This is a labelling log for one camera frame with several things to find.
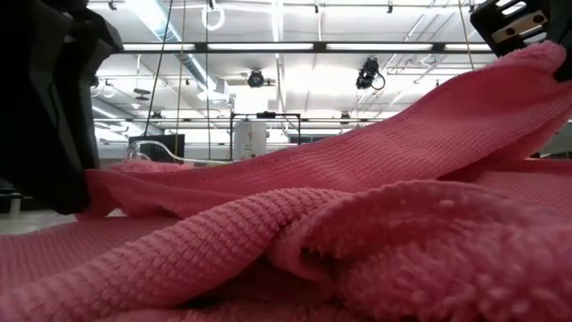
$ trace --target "wire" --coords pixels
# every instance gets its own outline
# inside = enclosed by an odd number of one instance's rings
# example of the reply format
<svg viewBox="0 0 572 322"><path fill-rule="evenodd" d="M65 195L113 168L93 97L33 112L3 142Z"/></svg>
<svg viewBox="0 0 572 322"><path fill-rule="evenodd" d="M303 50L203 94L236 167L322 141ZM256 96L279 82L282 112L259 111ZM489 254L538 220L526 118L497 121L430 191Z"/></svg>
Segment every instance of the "wire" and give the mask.
<svg viewBox="0 0 572 322"><path fill-rule="evenodd" d="M187 22L187 0L183 3L182 11L182 33L181 33L181 57L184 54L185 44L185 23ZM175 156L179 152L179 116L181 115L181 88L182 88L182 60L179 65L179 96L177 97L177 123L175 124Z"/></svg>
<svg viewBox="0 0 572 322"><path fill-rule="evenodd" d="M379 75L379 77L382 78L382 80L383 80L383 85L378 89L378 88L374 87L374 84L372 84L371 88L372 88L372 89L375 89L375 90L377 90L377 91L380 91L380 90L382 90L382 89L385 88L385 77L383 77L383 75L381 75L380 72L378 72L377 75Z"/></svg>
<svg viewBox="0 0 572 322"><path fill-rule="evenodd" d="M155 141L155 140L138 140L138 141L134 141L132 142L129 146L128 146L128 157L134 157L133 154L135 155L139 155L141 154L141 152L137 152L137 147L140 148L140 146L142 146L143 144L151 144L151 145L156 145L159 146L161 148L163 148L165 150L165 152L172 157L175 160L179 160L182 162L193 162L193 163L206 163L206 164L213 164L213 165L228 165L231 162L226 162L226 161L216 161L216 160L203 160L203 159L195 159L195 158L186 158L186 157L179 157L179 156L175 156L171 150L169 148L167 148L165 146L165 144L159 142L159 141Z"/></svg>
<svg viewBox="0 0 572 322"><path fill-rule="evenodd" d="M465 18L463 18L463 4L461 0L458 0L458 13L461 16L461 22L463 23L463 35L465 35L465 41L467 42L467 52L468 52L468 60L471 62L471 69L475 70L475 64L473 64L473 56L471 55L471 46L468 42L468 35L467 35L467 25L465 24Z"/></svg>
<svg viewBox="0 0 572 322"><path fill-rule="evenodd" d="M141 72L141 54L137 55L137 77L135 78L135 88L139 88L139 73Z"/></svg>
<svg viewBox="0 0 572 322"><path fill-rule="evenodd" d="M164 44L167 42L167 35L169 34L169 24L171 23L172 1L169 3L169 13L167 15L167 23L164 26L163 44L161 45L161 54L159 54L159 63L157 64L157 72L155 73L155 81L153 82L153 91L151 92L151 101L149 102L149 111L147 112L147 122L145 123L145 131L143 136L147 136L149 123L151 123L151 111L153 110L153 103L155 102L155 90L157 88L157 81L159 81L159 72L161 71L161 63L163 62Z"/></svg>
<svg viewBox="0 0 572 322"><path fill-rule="evenodd" d="M208 16L206 17L206 25L208 25ZM208 28L205 28L205 41L208 44ZM205 75L208 75L208 54L205 54L206 70ZM210 102L210 86L208 86L208 77L206 77L206 124L208 126L208 159L212 158L212 144L211 144L211 102Z"/></svg>

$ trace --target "ceiling beam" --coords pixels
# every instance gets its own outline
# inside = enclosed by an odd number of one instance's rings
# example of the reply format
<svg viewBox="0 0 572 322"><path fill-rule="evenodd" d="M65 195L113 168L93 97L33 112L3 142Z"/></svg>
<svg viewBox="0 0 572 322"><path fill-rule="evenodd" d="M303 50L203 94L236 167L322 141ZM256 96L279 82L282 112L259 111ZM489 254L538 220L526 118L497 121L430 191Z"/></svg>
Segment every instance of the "ceiling beam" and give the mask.
<svg viewBox="0 0 572 322"><path fill-rule="evenodd" d="M206 7L205 0L187 0L186 5L184 4L184 0L174 0L173 1L173 10L181 10L184 8L187 9L194 9L194 10L202 10ZM272 4L269 3L261 3L257 1L244 1L244 0L218 0L217 4L220 5L225 10L233 10L233 11L243 11L243 12L252 12L252 13L271 13L272 12ZM119 8L127 7L124 1L115 0L114 5ZM353 1L349 0L346 4L328 4L328 8L339 8L339 9L353 9L353 8L365 8L365 9L372 9L372 8L380 8L384 9L387 14L412 14L412 13L450 13L453 11L458 11L458 7L449 6L449 7L435 7L427 9L427 6L424 4L392 4L391 8L393 11L389 12L390 6L386 4L353 4ZM109 0L92 0L88 4L88 9L91 10L109 10ZM314 4L297 4L297 3L288 3L284 4L284 12L285 13L308 13L313 12L315 10ZM470 12L471 6L469 4L463 4L462 6L463 11Z"/></svg>
<svg viewBox="0 0 572 322"><path fill-rule="evenodd" d="M196 42L125 43L118 54L493 54L485 43L464 42Z"/></svg>

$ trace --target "ceiling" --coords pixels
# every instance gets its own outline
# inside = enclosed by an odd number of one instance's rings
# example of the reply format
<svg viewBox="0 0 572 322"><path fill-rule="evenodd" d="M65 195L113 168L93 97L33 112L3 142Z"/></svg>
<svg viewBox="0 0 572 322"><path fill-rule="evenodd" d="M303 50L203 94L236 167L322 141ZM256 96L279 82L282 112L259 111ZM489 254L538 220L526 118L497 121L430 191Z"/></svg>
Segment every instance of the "ceiling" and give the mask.
<svg viewBox="0 0 572 322"><path fill-rule="evenodd" d="M315 0L278 2L282 2L278 13L281 22L278 35L273 33L272 0L216 1L217 6L224 9L225 21L220 29L212 31L206 30L201 21L206 1L187 0L185 9L184 1L173 0L171 23L181 32L183 41L190 43L316 42L320 39L324 42L466 41L458 0L393 0L392 13L387 13L386 0L318 0L318 14L315 13ZM468 21L469 1L462 2L469 41L483 42ZM164 6L169 8L170 3L164 1ZM114 5L116 11L109 9L107 1L90 1L88 7L114 25L125 43L158 42L129 4L114 1ZM211 13L209 20L211 15L213 20L217 19L216 13ZM163 55L158 69L160 57L158 54L142 54L139 76L137 55L118 54L106 59L97 72L102 85L92 91L94 106L104 106L108 112L116 109L121 117L126 114L147 117L149 102L136 101L137 94L133 90L152 91L158 70L154 111L161 111L165 117L203 118L207 114L214 118L229 117L234 102L201 100L198 94L202 90L181 67L175 55ZM471 64L469 56L462 54L393 57L392 54L368 53L288 53L280 54L278 60L271 53L195 54L194 57L208 75L228 82L229 92L236 95L237 102L240 100L241 103L235 104L235 112L262 112L252 107L259 106L255 101L262 99L267 102L263 106L268 110L319 118L340 117L341 112L351 112L351 116L356 118L389 117L415 103L437 84L472 68L482 68L495 59L494 55L472 54ZM391 60L382 71L386 78L386 87L382 91L356 89L358 70L367 57L376 57L381 66ZM272 86L261 89L246 86L246 77L252 69L260 69L270 80L276 80L280 71L283 105L279 103L278 87L274 82ZM103 89L105 81L113 87ZM139 103L140 107L134 108L133 103ZM95 117L105 116L96 113Z"/></svg>

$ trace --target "black equipment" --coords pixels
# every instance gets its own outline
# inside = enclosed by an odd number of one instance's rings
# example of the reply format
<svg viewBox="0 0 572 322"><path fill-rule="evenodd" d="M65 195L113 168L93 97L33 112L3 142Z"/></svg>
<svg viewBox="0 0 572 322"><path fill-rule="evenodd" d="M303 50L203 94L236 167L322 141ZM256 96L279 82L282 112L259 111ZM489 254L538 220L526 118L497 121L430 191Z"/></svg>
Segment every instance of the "black equipment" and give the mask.
<svg viewBox="0 0 572 322"><path fill-rule="evenodd" d="M341 113L341 119L349 119L349 113L348 112L343 112ZM349 122L340 122L340 125L348 125Z"/></svg>
<svg viewBox="0 0 572 322"><path fill-rule="evenodd" d="M511 0L499 5L488 0L475 10L471 23L497 56L542 40L561 44L568 59L554 77L572 80L572 1Z"/></svg>
<svg viewBox="0 0 572 322"><path fill-rule="evenodd" d="M14 105L0 117L0 176L62 214L88 205L84 170L99 167L89 88L122 50L117 30L87 2L13 2L21 23L6 34L4 93Z"/></svg>
<svg viewBox="0 0 572 322"><path fill-rule="evenodd" d="M377 77L383 79L383 86L380 88L374 88L374 81ZM381 90L385 87L385 78L379 73L379 63L377 63L377 58L367 58L366 63L359 70L359 75L356 81L357 89L369 89L373 88L376 90Z"/></svg>
<svg viewBox="0 0 572 322"><path fill-rule="evenodd" d="M248 77L248 85L255 89L260 88L265 85L265 77L262 76L262 72L259 70L254 70Z"/></svg>

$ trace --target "textured fabric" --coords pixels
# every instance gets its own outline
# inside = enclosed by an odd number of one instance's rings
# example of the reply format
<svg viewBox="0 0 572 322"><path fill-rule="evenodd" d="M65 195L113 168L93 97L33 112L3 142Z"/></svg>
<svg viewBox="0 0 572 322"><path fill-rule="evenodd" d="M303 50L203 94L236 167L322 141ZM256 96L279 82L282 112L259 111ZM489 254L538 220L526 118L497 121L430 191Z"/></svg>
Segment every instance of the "textured fabric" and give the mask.
<svg viewBox="0 0 572 322"><path fill-rule="evenodd" d="M572 114L564 57L234 165L89 171L80 222L0 237L0 321L570 321L572 164L525 160Z"/></svg>
<svg viewBox="0 0 572 322"><path fill-rule="evenodd" d="M129 162L109 165L106 170L135 173L165 173L189 170L190 168L192 168L190 165L148 162L145 160L130 160Z"/></svg>

